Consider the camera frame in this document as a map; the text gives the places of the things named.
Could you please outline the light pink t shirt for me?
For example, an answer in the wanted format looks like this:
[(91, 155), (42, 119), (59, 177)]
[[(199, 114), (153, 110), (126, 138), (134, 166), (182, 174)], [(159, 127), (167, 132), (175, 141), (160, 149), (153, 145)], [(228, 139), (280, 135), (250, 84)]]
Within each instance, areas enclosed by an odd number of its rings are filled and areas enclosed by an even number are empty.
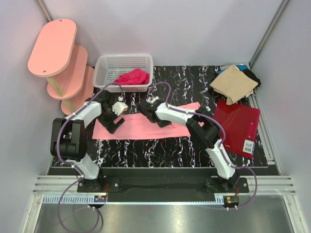
[(111, 134), (96, 120), (92, 138), (96, 140), (149, 140), (170, 137), (190, 136), (187, 127), (177, 123), (160, 128), (156, 123), (151, 123), (143, 114), (121, 115), (124, 123)]

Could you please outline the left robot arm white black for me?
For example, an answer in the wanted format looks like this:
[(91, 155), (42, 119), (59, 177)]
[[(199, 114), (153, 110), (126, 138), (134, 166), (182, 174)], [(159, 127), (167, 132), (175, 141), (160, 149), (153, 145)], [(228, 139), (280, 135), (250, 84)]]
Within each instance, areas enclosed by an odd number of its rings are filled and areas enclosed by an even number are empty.
[(128, 106), (119, 97), (113, 103), (111, 93), (104, 90), (96, 97), (88, 98), (77, 111), (66, 118), (56, 118), (52, 123), (51, 155), (62, 163), (70, 165), (84, 179), (88, 180), (88, 187), (94, 192), (104, 189), (105, 180), (100, 176), (100, 168), (87, 154), (88, 125), (97, 120), (108, 131), (114, 134), (125, 122), (118, 117), (126, 111)]

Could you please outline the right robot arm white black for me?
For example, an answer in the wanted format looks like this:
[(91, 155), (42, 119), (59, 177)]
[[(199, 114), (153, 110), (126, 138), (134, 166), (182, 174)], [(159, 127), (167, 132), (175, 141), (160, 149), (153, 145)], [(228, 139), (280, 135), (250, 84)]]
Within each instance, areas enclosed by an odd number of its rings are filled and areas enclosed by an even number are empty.
[(143, 99), (138, 104), (138, 111), (160, 128), (173, 123), (185, 126), (191, 141), (210, 156), (221, 180), (222, 190), (229, 193), (238, 187), (240, 175), (223, 146), (225, 131), (217, 121), (205, 115), (203, 107), (190, 110), (172, 106), (162, 100), (148, 102)]

